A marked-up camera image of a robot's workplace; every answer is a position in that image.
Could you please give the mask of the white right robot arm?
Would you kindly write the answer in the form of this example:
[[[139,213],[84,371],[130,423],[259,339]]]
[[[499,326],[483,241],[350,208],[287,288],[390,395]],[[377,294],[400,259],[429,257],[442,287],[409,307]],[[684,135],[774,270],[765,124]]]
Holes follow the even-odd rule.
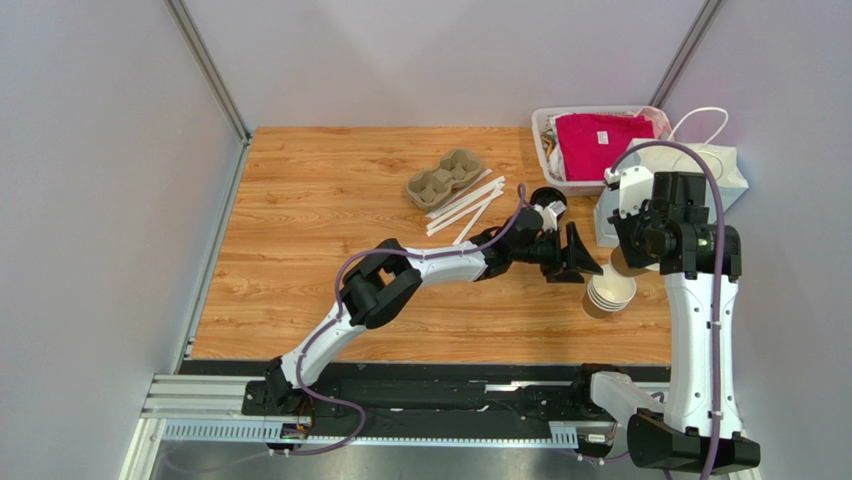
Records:
[[[724,475],[759,466],[760,445],[748,439],[732,378],[732,323],[742,242],[723,218],[710,222],[705,201],[724,208],[701,173],[631,167],[606,183],[619,204],[609,217],[625,266],[659,268],[672,334],[669,392],[663,403],[614,367],[587,377],[588,402],[626,428],[627,451],[639,468]]]

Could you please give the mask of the stack of black lids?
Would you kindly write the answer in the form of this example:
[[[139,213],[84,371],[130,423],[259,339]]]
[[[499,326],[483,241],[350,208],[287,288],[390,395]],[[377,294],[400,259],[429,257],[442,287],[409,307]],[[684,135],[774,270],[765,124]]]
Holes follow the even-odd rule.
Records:
[[[567,197],[558,189],[553,187],[540,187],[533,191],[530,195],[529,203],[541,207],[548,207],[554,202],[561,202],[564,206],[568,205]]]

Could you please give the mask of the stack of paper cups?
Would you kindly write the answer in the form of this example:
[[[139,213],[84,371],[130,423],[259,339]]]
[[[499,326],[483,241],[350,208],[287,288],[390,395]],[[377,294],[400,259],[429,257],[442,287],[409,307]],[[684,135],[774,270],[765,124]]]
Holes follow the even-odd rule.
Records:
[[[618,273],[610,264],[602,267],[601,274],[589,277],[581,300],[582,310],[592,319],[604,319],[624,310],[637,293],[634,278]]]

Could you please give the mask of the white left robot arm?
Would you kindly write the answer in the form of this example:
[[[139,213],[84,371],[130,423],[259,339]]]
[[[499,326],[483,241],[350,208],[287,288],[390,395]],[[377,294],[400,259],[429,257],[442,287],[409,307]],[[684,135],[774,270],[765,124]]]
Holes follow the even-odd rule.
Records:
[[[421,289],[490,280],[515,263],[536,265],[549,283],[582,284],[600,275],[574,223],[545,229],[522,216],[450,247],[413,249],[396,239],[350,259],[338,272],[334,303],[317,327],[264,372],[267,400],[282,414],[297,412],[325,368],[360,334],[394,320]]]

